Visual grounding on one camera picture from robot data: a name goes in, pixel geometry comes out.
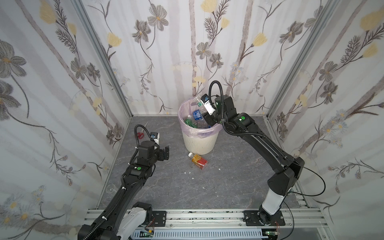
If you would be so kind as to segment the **clear square bottle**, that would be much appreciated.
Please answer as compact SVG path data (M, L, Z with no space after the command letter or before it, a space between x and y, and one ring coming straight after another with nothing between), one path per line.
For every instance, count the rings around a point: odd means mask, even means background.
M194 98L194 101L197 104L197 107L198 107L197 110L200 110L202 112L202 114L204 115L205 113L207 113L207 111L206 111L205 107L202 105L202 103L200 102L200 98L201 98L201 95L196 95Z

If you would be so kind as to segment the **orange drink bottle red label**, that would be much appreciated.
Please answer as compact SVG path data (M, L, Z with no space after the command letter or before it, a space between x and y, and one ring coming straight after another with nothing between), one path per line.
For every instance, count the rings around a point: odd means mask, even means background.
M200 155L198 154L194 154L194 153L189 153L188 154L188 157L191 159L191 161L198 167L200 168L201 170L206 166L206 164L208 163L208 161L206 159L204 159L203 157L201 157Z

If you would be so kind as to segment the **clear bottle blue label front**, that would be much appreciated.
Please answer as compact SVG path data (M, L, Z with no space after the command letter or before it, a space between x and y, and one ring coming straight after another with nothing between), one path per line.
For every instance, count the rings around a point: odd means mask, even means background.
M200 110L195 110L188 115L188 118L192 121L194 125L203 126L207 125L206 120L203 117L203 114Z

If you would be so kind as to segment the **green bottle yellow cap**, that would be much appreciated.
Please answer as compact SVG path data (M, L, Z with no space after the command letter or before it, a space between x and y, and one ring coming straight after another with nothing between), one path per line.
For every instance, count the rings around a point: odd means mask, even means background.
M197 125L192 121L192 119L190 119L190 118L185 118L184 119L184 123L187 125L187 126L189 126L189 127L191 127L191 128L194 128L194 129L197 129L198 127L197 127Z

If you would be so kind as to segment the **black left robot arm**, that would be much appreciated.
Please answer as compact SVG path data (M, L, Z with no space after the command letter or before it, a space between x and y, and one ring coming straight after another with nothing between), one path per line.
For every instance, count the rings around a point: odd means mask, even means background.
M121 186L109 205L90 225L82 225L79 240L130 240L140 226L151 225L155 217L150 204L137 202L128 210L137 193L153 175L156 162L168 160L170 149L160 145L143 125L134 128L135 152L121 176Z

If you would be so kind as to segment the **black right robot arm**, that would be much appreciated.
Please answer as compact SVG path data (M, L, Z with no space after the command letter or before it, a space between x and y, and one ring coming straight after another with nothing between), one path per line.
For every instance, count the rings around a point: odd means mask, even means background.
M238 113L233 99L224 95L219 81L211 82L208 93L201 97L207 112L203 115L210 126L221 125L223 130L239 137L253 147L269 164L274 174L268 179L268 193L257 211L244 211L247 226L284 226L281 211L287 195L306 168L301 157L293 157L271 140L255 120L246 113Z

